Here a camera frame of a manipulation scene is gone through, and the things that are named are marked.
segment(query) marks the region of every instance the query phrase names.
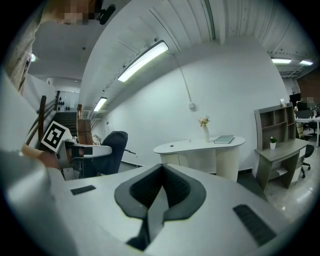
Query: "potted plant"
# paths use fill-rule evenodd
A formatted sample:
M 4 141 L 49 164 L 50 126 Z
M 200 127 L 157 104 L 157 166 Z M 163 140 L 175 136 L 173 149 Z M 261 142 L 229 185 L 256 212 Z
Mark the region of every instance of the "potted plant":
M 277 141 L 278 140 L 276 138 L 270 138 L 270 149 L 274 150 L 276 148 Z
M 200 123 L 200 127 L 203 128 L 205 142 L 209 142 L 209 140 L 210 140 L 209 130 L 207 127 L 207 124 L 210 122 L 209 118 L 210 118 L 209 116 L 206 116 L 206 117 L 202 117 L 198 120 L 198 122 Z

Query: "cylindrical desk pedestal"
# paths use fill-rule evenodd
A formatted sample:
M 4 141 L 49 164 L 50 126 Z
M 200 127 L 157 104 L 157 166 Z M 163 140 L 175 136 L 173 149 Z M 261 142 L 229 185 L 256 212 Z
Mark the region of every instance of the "cylindrical desk pedestal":
M 216 175 L 234 182 L 238 179 L 239 147 L 216 150 Z

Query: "ceiling light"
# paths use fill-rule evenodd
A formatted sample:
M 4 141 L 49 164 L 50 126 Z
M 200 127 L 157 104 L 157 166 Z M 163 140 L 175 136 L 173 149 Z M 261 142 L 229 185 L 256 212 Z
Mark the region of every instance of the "ceiling light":
M 94 112 L 97 112 L 101 109 L 101 107 L 105 104 L 105 102 L 107 101 L 107 98 L 105 97 L 101 97 L 101 99 L 99 100 L 98 104 L 95 106 L 94 108 Z
M 307 61 L 307 60 L 302 60 L 302 61 L 300 61 L 300 64 L 310 66 L 310 65 L 312 65 L 312 64 L 313 64 L 313 62 L 311 62 L 311 61 Z
M 161 40 L 154 44 L 152 47 L 144 51 L 138 58 L 136 58 L 128 67 L 118 76 L 121 82 L 127 81 L 134 73 L 141 69 L 148 62 L 152 61 L 155 57 L 169 50 L 165 41 Z
M 291 62 L 289 58 L 272 58 L 273 63 L 288 64 Z
M 32 53 L 31 54 L 31 62 L 34 62 L 36 60 L 36 56 Z

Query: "white table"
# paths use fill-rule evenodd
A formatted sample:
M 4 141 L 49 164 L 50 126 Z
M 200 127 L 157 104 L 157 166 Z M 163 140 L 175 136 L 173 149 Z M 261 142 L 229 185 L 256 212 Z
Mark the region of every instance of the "white table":
M 211 137 L 182 140 L 157 146 L 153 152 L 160 154 L 162 163 L 193 168 L 205 173 L 237 181 L 239 171 L 239 146 L 246 140 L 235 136 L 229 144 L 216 144 Z
M 320 117 L 318 118 L 296 118 L 296 122 L 298 123 L 309 123 L 309 122 L 316 122 L 316 143 L 315 146 L 319 147 L 319 122 L 320 122 Z

